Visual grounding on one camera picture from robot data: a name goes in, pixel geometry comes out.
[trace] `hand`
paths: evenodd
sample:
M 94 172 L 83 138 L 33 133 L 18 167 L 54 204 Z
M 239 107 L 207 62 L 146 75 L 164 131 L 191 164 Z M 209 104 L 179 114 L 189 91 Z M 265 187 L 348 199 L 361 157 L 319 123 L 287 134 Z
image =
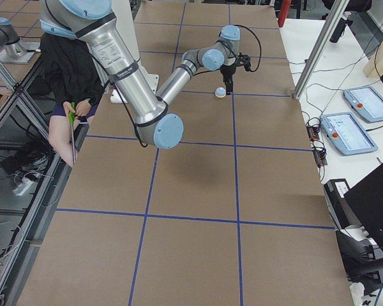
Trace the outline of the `hand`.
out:
M 65 115 L 68 117 L 68 113 L 69 112 L 73 112 L 75 113 L 75 110 L 72 108 L 71 106 L 71 102 L 68 102 L 68 101 L 65 101 L 63 103 L 63 108 L 64 108 L 64 112 L 65 112 Z
M 79 117 L 86 116 L 90 109 L 91 105 L 88 100 L 82 100 L 81 102 L 78 102 L 77 107 L 75 107 L 75 115 Z

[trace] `dark shorts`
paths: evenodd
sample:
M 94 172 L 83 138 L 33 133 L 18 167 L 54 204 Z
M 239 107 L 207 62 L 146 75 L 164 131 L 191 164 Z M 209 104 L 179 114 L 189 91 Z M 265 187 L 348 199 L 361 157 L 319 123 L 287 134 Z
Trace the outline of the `dark shorts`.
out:
M 78 120 L 81 122 L 85 122 L 87 120 L 87 118 L 90 118 L 93 115 L 95 115 L 97 108 L 98 108 L 98 104 L 93 105 L 91 107 L 91 109 L 89 110 L 88 114 L 85 117 L 78 117 Z M 51 116 L 64 116 L 64 117 L 66 117 L 63 106 L 56 103 L 54 109 L 52 110 Z

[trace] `black monitor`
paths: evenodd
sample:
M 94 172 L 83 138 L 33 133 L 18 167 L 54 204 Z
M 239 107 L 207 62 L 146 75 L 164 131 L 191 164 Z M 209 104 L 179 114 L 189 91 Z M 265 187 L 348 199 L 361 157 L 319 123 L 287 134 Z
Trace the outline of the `black monitor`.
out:
M 345 199 L 383 251 L 383 163 L 345 193 Z

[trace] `white table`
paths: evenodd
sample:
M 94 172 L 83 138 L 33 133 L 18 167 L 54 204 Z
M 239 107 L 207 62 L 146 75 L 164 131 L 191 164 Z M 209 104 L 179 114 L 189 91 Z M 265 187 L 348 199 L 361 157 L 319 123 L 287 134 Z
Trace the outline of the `white table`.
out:
M 280 31 L 287 57 L 291 63 L 301 63 L 309 57 L 323 25 L 324 21 L 322 20 L 287 19 L 285 21 Z M 372 46 L 369 46 L 367 51 L 372 50 L 372 48 Z M 363 68 L 368 62 L 368 59 L 364 57 L 363 50 L 349 27 L 347 27 L 345 34 L 339 39 L 338 43 L 327 43 L 315 71 L 320 69 L 343 68 L 357 61 L 359 62 L 356 65 L 351 65 L 346 69 L 315 72 L 307 85 L 306 92 L 308 93 L 308 101 L 322 110 L 326 107 L 324 114 L 352 112 L 351 107 L 342 96 L 342 91 L 331 91 L 319 85 L 312 84 L 322 84 L 332 89 L 348 89 L 368 85 L 379 80 L 377 78 L 365 77 Z M 301 72 L 304 65 L 305 64 L 290 64 L 295 84 L 300 76 L 297 72 Z M 379 81 L 372 86 L 383 96 L 382 82 Z M 320 116 L 320 111 L 306 102 L 305 92 L 301 96 L 300 102 L 303 111 L 311 117 Z M 383 122 L 369 124 L 357 115 L 356 117 L 365 129 L 383 125 Z M 304 115 L 304 120 L 305 122 L 308 120 L 307 115 Z M 325 171 L 322 179 L 323 184 L 331 179 L 346 179 L 349 186 L 352 187 L 378 167 L 379 160 L 383 161 L 383 128 L 371 131 L 369 135 L 379 146 L 378 151 L 355 156 L 344 156 L 340 154 L 330 140 L 323 137 L 327 149 L 327 166 L 325 166 L 324 170 L 321 170 L 321 177 L 323 171 Z M 364 297 L 363 300 L 369 300 L 369 297 Z M 378 306 L 381 305 L 383 305 L 383 292 L 378 303 Z

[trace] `green screwdriver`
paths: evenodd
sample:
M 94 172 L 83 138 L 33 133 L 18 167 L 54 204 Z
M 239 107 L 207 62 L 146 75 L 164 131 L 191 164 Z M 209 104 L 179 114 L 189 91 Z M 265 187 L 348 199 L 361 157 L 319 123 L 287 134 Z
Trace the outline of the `green screwdriver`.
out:
M 75 109 L 76 103 L 71 102 L 71 107 Z M 75 114 L 73 112 L 68 112 L 68 118 L 70 120 L 70 126 L 71 126 L 71 142 L 72 142 L 72 160 L 73 164 L 77 161 L 77 154 L 75 152 L 75 139 L 74 139 L 74 120 L 75 120 Z

